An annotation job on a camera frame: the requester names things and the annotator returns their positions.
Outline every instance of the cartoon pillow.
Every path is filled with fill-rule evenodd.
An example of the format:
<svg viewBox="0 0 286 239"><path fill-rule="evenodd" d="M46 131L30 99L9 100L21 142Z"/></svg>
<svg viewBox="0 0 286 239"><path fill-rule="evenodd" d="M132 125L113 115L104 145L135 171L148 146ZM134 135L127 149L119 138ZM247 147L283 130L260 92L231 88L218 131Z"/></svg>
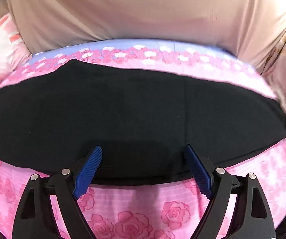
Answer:
<svg viewBox="0 0 286 239"><path fill-rule="evenodd" d="M4 15L0 19L0 82L31 57L11 14Z"/></svg>

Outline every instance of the blue gripper pad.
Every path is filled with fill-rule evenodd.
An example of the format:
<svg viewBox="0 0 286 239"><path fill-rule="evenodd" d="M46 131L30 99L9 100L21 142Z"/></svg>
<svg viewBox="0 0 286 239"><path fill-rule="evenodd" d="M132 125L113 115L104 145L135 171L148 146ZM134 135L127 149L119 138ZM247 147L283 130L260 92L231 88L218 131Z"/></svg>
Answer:
<svg viewBox="0 0 286 239"><path fill-rule="evenodd" d="M213 195L213 191L211 189L211 177L190 145L185 147L185 159L200 192L203 195L206 195L208 199L211 199Z"/></svg>
<svg viewBox="0 0 286 239"><path fill-rule="evenodd" d="M92 179L98 169L102 160L102 148L97 146L90 157L86 160L85 164L81 168L77 177L75 178L75 188L73 195L76 199L79 199L84 195L90 186Z"/></svg>

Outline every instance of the metal pin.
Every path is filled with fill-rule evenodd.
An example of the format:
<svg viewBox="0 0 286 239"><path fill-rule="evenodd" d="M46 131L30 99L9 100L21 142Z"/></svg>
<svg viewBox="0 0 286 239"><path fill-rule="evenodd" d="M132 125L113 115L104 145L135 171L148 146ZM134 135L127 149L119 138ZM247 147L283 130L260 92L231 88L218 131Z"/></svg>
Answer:
<svg viewBox="0 0 286 239"><path fill-rule="evenodd" d="M62 170L61 173L62 173L63 175L69 175L70 172L71 172L70 169L64 169L64 170Z"/></svg>
<svg viewBox="0 0 286 239"><path fill-rule="evenodd" d="M256 179L256 175L253 174L253 173L250 173L250 174L248 175L248 177L251 178L252 180L255 180L255 179Z"/></svg>
<svg viewBox="0 0 286 239"><path fill-rule="evenodd" d="M35 180L37 180L37 179L38 179L38 175L37 175L37 174L33 174L33 175L31 176L31 180L35 181Z"/></svg>
<svg viewBox="0 0 286 239"><path fill-rule="evenodd" d="M216 169L216 172L217 172L218 174L224 174L224 173L225 173L225 170L224 170L223 168L217 168L217 169Z"/></svg>

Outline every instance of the pink bedsheet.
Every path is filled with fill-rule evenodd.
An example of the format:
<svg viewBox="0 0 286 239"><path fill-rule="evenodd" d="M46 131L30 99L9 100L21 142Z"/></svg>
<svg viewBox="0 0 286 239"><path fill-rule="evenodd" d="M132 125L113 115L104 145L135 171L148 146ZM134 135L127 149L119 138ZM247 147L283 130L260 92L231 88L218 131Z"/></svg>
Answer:
<svg viewBox="0 0 286 239"><path fill-rule="evenodd" d="M126 50L113 47L102 50L81 49L71 55L58 54L49 59L44 57L33 65L27 63L19 67L0 87L55 71L72 58L111 67L153 69L229 82L275 99L274 93L255 70L238 60L195 51L161 52L140 45ZM277 227L286 215L286 139L254 158L228 167L227 171L240 176L249 172L257 175ZM0 230L8 239L11 238L21 194L33 173L35 171L31 169L17 168L0 161ZM218 238L227 232L235 198L235 195L230 198ZM55 196L51 200L61 235L68 239ZM208 204L193 179L136 187L92 185L78 202L98 239L190 238Z"/></svg>

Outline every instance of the black fabric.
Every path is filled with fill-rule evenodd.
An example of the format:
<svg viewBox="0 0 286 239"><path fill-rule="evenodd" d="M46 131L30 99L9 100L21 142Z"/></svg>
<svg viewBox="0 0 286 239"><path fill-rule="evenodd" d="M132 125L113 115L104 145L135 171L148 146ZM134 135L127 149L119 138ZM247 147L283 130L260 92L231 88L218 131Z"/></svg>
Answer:
<svg viewBox="0 0 286 239"><path fill-rule="evenodd" d="M71 60L0 89L0 160L52 175L103 149L96 184L191 178L191 143L220 167L286 137L278 102L227 83Z"/></svg>

